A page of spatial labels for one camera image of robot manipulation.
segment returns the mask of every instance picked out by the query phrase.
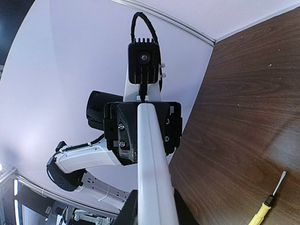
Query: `camera lens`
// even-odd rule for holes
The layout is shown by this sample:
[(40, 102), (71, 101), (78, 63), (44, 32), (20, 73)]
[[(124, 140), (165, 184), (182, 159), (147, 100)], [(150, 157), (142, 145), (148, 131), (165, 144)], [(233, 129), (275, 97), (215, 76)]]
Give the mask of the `camera lens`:
[(150, 62), (150, 54), (148, 52), (141, 52), (137, 55), (137, 60), (140, 64), (147, 64)]
[(148, 56), (146, 54), (143, 54), (143, 55), (140, 56), (140, 59), (141, 59), (141, 61), (145, 62), (145, 61), (147, 61)]

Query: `wire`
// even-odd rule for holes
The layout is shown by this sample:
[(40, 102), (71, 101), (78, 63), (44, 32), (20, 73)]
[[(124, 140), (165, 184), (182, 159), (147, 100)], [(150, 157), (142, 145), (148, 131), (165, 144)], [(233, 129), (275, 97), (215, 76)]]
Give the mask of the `wire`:
[(96, 143), (98, 143), (98, 142), (101, 141), (104, 137), (105, 137), (104, 134), (102, 134), (99, 138), (97, 138), (96, 140), (92, 141), (91, 144), (96, 144)]
[(134, 14), (134, 16), (132, 18), (132, 22), (131, 22), (131, 42), (133, 43), (135, 41), (135, 25), (136, 25), (136, 20), (137, 20), (138, 17), (140, 17), (144, 20), (145, 24), (147, 25), (147, 27), (148, 27), (151, 35), (152, 35), (152, 38), (154, 39), (154, 42), (158, 43), (158, 37), (156, 35), (156, 32), (155, 32), (150, 20), (142, 12), (137, 12), (136, 14)]

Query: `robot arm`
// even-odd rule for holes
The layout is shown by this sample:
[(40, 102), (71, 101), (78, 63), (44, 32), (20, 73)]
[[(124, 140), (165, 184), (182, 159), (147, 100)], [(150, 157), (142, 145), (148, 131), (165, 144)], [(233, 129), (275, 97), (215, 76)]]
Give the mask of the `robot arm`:
[(106, 147), (106, 139), (87, 146), (63, 146), (54, 156), (55, 164), (64, 173), (99, 165), (121, 165), (115, 154)]
[[(135, 39), (137, 17), (147, 24), (152, 40)], [(66, 191), (85, 193), (122, 209), (129, 193), (98, 180), (85, 169), (138, 163), (138, 223), (177, 225), (165, 157), (180, 145), (181, 105), (161, 102), (164, 64), (155, 30), (143, 13), (134, 15), (131, 39), (124, 97), (93, 91), (88, 100), (88, 124), (104, 131), (105, 140), (98, 138), (78, 146), (61, 142), (47, 163), (47, 172), (50, 179)]]
[(85, 170), (98, 165), (121, 165), (115, 154), (106, 148), (105, 139), (78, 146), (67, 146), (61, 142), (56, 150), (48, 161), (47, 171), (57, 186), (122, 209), (129, 192), (117, 189)]

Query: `screwdriver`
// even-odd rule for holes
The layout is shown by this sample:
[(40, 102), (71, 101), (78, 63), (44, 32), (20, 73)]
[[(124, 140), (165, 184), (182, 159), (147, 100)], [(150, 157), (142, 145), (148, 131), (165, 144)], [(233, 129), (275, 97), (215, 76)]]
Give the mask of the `screwdriver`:
[(271, 206), (272, 206), (272, 202), (273, 202), (273, 199), (274, 199), (274, 196), (279, 188), (279, 185), (281, 184), (283, 178), (285, 177), (285, 174), (286, 174), (286, 171), (283, 171), (282, 174), (281, 174), (281, 177), (280, 177), (280, 180), (273, 192), (272, 195), (269, 195), (267, 200), (262, 203), (262, 206), (261, 208), (259, 209), (259, 211), (255, 214), (255, 216), (253, 217), (253, 219), (251, 220), (251, 222), (249, 223), (249, 225), (259, 225), (262, 223), (265, 215), (267, 214), (267, 212), (271, 209)]

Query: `screw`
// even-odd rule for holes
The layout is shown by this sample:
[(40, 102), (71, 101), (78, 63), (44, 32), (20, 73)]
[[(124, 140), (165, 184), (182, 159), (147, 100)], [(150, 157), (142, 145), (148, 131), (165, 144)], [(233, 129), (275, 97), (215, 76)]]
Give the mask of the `screw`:
[(125, 142), (125, 141), (121, 141), (121, 142), (119, 143), (119, 146), (120, 146), (121, 148), (124, 148), (124, 147), (126, 146), (126, 142)]
[(141, 60), (142, 61), (147, 61), (148, 56), (146, 54), (141, 55)]
[(124, 126), (123, 124), (120, 123), (120, 124), (118, 125), (118, 129), (119, 129), (119, 130), (124, 130), (124, 129), (125, 129), (125, 126)]

